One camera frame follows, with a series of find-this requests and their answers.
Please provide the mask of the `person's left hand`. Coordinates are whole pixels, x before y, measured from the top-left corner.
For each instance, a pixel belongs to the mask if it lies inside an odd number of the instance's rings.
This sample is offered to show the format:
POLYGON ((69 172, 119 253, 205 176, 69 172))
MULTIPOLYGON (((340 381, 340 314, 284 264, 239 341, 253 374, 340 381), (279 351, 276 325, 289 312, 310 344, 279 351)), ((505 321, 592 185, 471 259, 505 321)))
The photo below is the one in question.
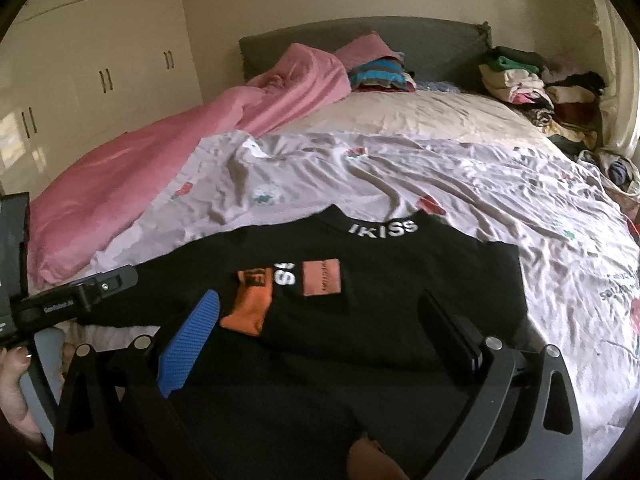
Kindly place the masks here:
POLYGON ((1 349, 1 411, 10 427, 29 448, 43 444, 43 436, 23 396, 20 379, 30 367, 30 353, 24 347, 1 349))

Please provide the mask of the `person's right hand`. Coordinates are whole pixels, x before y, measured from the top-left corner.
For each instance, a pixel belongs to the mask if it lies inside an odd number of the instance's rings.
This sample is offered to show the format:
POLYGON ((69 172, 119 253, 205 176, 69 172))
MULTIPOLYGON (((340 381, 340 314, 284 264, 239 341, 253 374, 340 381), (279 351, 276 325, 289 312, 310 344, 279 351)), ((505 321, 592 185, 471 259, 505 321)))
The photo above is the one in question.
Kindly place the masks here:
POLYGON ((366 434, 350 448, 347 457, 350 480, 408 480, 409 477, 388 456, 378 442, 366 434))

